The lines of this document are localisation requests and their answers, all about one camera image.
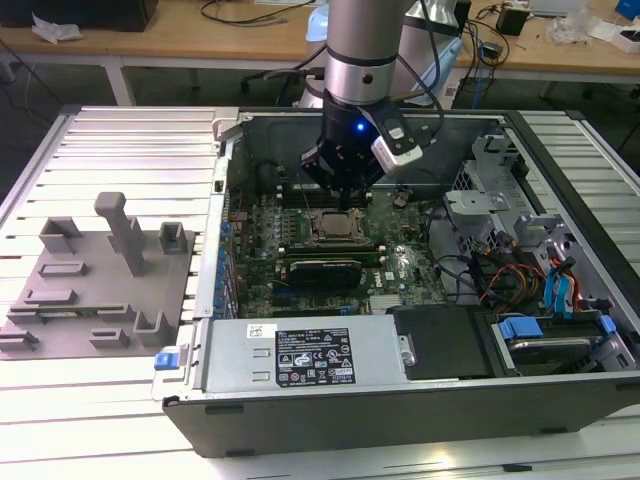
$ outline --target power supply label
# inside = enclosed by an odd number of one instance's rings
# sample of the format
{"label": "power supply label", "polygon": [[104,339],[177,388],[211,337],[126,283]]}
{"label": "power supply label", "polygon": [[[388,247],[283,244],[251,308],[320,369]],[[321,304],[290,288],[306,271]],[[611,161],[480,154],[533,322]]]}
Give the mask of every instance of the power supply label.
{"label": "power supply label", "polygon": [[349,329],[277,331],[276,383],[281,387],[356,383]]}

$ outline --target computer case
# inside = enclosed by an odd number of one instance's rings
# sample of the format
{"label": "computer case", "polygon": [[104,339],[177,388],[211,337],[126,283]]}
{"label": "computer case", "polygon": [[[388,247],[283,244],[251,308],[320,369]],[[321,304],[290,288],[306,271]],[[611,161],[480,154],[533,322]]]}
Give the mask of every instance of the computer case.
{"label": "computer case", "polygon": [[4,27],[29,27],[33,25],[33,12],[60,25],[142,32],[157,5],[158,0],[0,0],[0,23]]}

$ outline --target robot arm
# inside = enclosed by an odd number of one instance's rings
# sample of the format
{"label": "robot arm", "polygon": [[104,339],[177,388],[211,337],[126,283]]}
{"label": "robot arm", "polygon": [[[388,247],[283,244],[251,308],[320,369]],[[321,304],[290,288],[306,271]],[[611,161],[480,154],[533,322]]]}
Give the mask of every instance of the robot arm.
{"label": "robot arm", "polygon": [[340,208],[385,173],[421,158],[430,143],[428,132],[412,132],[389,99],[403,18],[412,3],[331,2],[322,131],[301,163],[339,198]]}

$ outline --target motherboard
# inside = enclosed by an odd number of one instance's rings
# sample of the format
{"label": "motherboard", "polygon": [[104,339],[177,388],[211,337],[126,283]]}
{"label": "motherboard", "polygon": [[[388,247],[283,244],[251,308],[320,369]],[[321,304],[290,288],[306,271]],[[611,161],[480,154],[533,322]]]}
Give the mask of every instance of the motherboard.
{"label": "motherboard", "polygon": [[446,301],[424,241],[428,202],[374,191],[339,211],[302,195],[297,203],[232,195],[240,318],[380,314]]}

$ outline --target gray floor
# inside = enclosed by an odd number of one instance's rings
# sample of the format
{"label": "gray floor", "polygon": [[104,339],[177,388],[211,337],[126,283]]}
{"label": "gray floor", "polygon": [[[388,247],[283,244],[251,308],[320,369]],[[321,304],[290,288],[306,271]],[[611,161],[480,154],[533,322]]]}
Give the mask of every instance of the gray floor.
{"label": "gray floor", "polygon": [[[28,72],[14,65],[16,81],[2,88],[0,95],[0,199],[4,198],[31,154],[46,133],[41,120],[34,120],[24,109],[37,110],[53,120],[57,104],[33,78],[25,95]],[[113,95],[104,70],[87,66],[39,65],[36,72],[67,104],[114,105]],[[239,82],[248,72],[201,71],[202,88],[190,88],[189,72],[182,69],[129,68],[126,72],[134,87],[138,105],[256,105],[274,104],[280,80],[258,81],[251,92],[243,94]],[[640,102],[630,98],[631,85],[591,86],[591,99],[582,97],[584,85],[560,83],[550,100],[538,94],[541,82],[496,81],[480,102],[480,108],[519,110],[579,110],[614,147],[618,147],[630,129],[640,121]],[[474,87],[467,87],[456,99],[454,107],[470,108]],[[290,90],[293,100],[300,87]],[[636,132],[622,152],[623,158],[640,171],[640,131]]]}

